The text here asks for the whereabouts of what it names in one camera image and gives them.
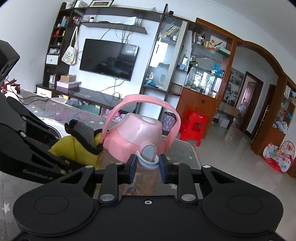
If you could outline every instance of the flat screen tv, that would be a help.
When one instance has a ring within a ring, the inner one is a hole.
[[[86,39],[80,70],[130,80],[138,49],[131,44]]]

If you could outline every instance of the pink carrying handle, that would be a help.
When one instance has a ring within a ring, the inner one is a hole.
[[[152,96],[148,96],[148,95],[127,95],[126,97],[124,97],[123,101],[118,104],[117,106],[115,106],[108,114],[106,123],[103,127],[103,131],[101,134],[101,139],[100,139],[100,143],[103,143],[105,137],[106,137],[106,133],[107,133],[107,129],[110,125],[110,122],[113,120],[113,118],[115,117],[116,113],[125,105],[128,104],[132,104],[132,103],[150,103],[150,104],[156,104],[156,105],[160,105],[166,109],[168,109],[169,111],[173,112],[176,117],[177,117],[177,122],[175,123],[175,125],[173,126],[173,128],[170,130],[167,138],[164,141],[165,144],[165,149],[167,150],[170,145],[172,144],[172,142],[175,140],[180,127],[181,127],[181,118],[179,116],[179,114],[176,112],[175,108],[172,107],[172,105],[170,105],[169,103],[160,100],[156,97],[152,97]]]

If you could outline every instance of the tote bag strap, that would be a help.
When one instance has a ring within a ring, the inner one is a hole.
[[[74,39],[74,36],[75,36],[75,46],[77,46],[77,32],[78,32],[78,26],[76,26],[74,32],[73,32],[73,35],[72,35],[72,38],[71,38],[71,42],[70,42],[70,46],[72,46],[72,43],[73,43],[73,39]]]

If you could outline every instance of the screw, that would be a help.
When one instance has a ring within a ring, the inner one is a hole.
[[[100,196],[100,199],[105,202],[112,201],[115,197],[112,194],[103,194]]]
[[[186,202],[191,202],[196,199],[196,196],[194,196],[193,194],[184,194],[182,195],[181,199]]]

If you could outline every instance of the glossy floor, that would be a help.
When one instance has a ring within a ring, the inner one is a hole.
[[[277,196],[284,206],[277,233],[287,241],[296,241],[296,178],[273,170],[252,152],[250,143],[238,129],[227,130],[214,123],[196,151],[202,165],[212,165]]]

